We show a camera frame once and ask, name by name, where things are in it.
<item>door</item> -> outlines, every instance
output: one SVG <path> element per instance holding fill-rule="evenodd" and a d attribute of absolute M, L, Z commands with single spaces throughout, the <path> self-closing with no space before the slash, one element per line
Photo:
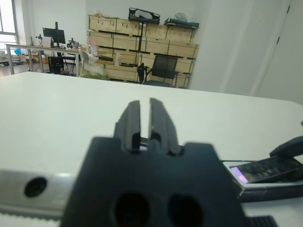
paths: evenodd
<path fill-rule="evenodd" d="M 293 0 L 258 97 L 303 105 L 303 1 Z"/>

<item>metal table leg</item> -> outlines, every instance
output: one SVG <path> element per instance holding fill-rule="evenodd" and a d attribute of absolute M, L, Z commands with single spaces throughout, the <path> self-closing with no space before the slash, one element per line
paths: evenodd
<path fill-rule="evenodd" d="M 79 54 L 76 54 L 76 76 L 79 77 Z"/>
<path fill-rule="evenodd" d="M 8 57 L 9 57 L 9 69 L 10 69 L 10 74 L 13 75 L 15 74 L 14 72 L 14 66 L 13 66 L 13 61 L 11 59 L 11 54 L 10 54 L 10 46 L 6 45 L 6 50 L 8 52 Z"/>
<path fill-rule="evenodd" d="M 33 59 L 32 59 L 32 53 L 30 49 L 27 49 L 27 54 L 28 54 L 28 58 L 29 58 L 29 69 L 31 72 L 34 71 L 34 66 L 33 66 Z"/>
<path fill-rule="evenodd" d="M 41 72 L 44 72 L 44 69 L 43 69 L 43 63 L 42 63 L 42 51 L 39 51 L 39 67 L 41 65 Z"/>

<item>floor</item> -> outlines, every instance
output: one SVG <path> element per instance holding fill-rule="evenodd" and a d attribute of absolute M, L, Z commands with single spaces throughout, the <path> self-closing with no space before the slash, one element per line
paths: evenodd
<path fill-rule="evenodd" d="M 34 71 L 38 71 L 37 69 L 39 68 L 39 63 L 33 63 Z M 43 64 L 43 69 L 44 70 L 49 70 L 48 64 Z M 14 65 L 14 72 L 15 74 L 21 73 L 21 72 L 27 72 L 29 71 L 29 65 L 24 62 L 22 65 Z M 4 76 L 9 76 L 10 75 L 10 69 L 9 66 L 0 66 L 0 78 Z"/>

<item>black plastic mount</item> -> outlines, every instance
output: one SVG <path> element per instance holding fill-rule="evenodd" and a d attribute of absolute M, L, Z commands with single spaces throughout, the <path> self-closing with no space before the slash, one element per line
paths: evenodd
<path fill-rule="evenodd" d="M 92 140 L 61 227 L 251 227 L 213 146 L 187 143 L 181 152 L 173 122 L 156 99 L 150 121 L 146 141 L 134 101 L 114 138 Z"/>
<path fill-rule="evenodd" d="M 116 123 L 114 138 L 121 140 L 121 149 L 124 152 L 137 151 L 146 142 L 141 141 L 144 138 L 141 138 L 139 101 L 128 104 Z M 163 103 L 155 98 L 150 99 L 149 140 L 158 142 L 157 150 L 160 153 L 172 156 L 181 154 L 175 125 Z"/>
<path fill-rule="evenodd" d="M 271 157 L 296 157 L 299 155 L 303 155 L 303 136 L 293 138 L 292 140 L 281 144 L 270 153 Z"/>

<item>white table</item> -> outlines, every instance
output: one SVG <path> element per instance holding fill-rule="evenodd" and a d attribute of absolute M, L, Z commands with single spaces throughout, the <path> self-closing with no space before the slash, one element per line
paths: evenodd
<path fill-rule="evenodd" d="M 25 72 L 0 80 L 0 166 L 77 174 L 91 138 L 112 136 L 130 101 L 140 100 L 141 136 L 148 136 L 150 97 L 164 103 L 179 144 L 212 143 L 220 159 L 266 158 L 303 135 L 303 106 L 288 101 Z M 280 227 L 303 223 L 303 198 L 243 207 L 248 215 L 273 215 Z M 3 215 L 0 223 L 57 225 Z"/>
<path fill-rule="evenodd" d="M 16 55 L 13 55 L 11 56 L 11 60 L 12 61 L 19 61 L 20 58 Z M 5 57 L 5 58 L 0 58 L 0 64 L 3 63 L 3 62 L 8 62 L 9 61 L 9 58 L 8 57 Z"/>
<path fill-rule="evenodd" d="M 43 71 L 43 64 L 42 64 L 41 51 L 53 51 L 53 52 L 62 52 L 62 53 L 74 54 L 75 58 L 76 58 L 76 61 L 75 61 L 76 62 L 76 76 L 79 77 L 79 51 L 78 50 L 59 49 L 59 48 L 51 48 L 51 47 L 46 47 L 46 46 L 6 44 L 6 49 L 7 49 L 7 52 L 8 52 L 9 68 L 10 68 L 11 75 L 15 74 L 14 67 L 13 67 L 13 62 L 12 62 L 12 57 L 11 57 L 11 54 L 10 54 L 10 49 L 11 48 L 20 48 L 20 49 L 27 50 L 28 59 L 29 59 L 29 68 L 32 72 L 34 71 L 34 66 L 33 66 L 33 59 L 32 59 L 31 50 L 39 51 L 39 58 L 40 58 L 40 62 L 41 62 L 42 71 Z"/>

